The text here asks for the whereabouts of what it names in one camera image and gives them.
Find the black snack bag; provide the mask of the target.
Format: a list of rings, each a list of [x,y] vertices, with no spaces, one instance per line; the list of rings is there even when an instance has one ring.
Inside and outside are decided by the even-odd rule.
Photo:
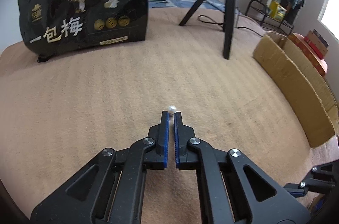
[[[148,0],[18,0],[18,7],[22,40],[40,62],[146,37]]]

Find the brown cardboard box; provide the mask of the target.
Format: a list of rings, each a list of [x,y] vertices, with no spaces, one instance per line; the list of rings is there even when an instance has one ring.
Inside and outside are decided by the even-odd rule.
[[[289,38],[276,32],[265,33],[253,58],[287,99],[312,148],[338,134],[338,104],[332,91]]]

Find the yellow box on rack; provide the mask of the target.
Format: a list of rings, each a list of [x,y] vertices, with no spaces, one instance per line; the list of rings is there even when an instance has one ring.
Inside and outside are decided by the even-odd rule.
[[[269,17],[277,21],[282,21],[287,12],[287,10],[275,0],[271,1],[269,5],[269,10],[270,10]]]

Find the white pearl earring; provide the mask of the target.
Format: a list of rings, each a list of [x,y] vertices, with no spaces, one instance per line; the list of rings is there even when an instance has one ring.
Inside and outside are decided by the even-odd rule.
[[[167,109],[170,115],[174,115],[177,111],[177,108],[174,105],[170,105]]]

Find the orange red box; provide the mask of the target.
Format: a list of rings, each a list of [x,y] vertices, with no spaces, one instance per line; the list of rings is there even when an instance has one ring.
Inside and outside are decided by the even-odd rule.
[[[314,50],[305,42],[304,36],[298,33],[291,33],[288,38],[304,53],[306,58],[317,69],[319,74],[324,78],[328,71],[328,65],[324,59],[320,59]]]

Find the black metal clothes rack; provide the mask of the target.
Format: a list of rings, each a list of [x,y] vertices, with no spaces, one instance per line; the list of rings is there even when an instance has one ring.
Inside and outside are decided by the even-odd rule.
[[[245,11],[265,29],[290,34],[306,0],[250,0]]]

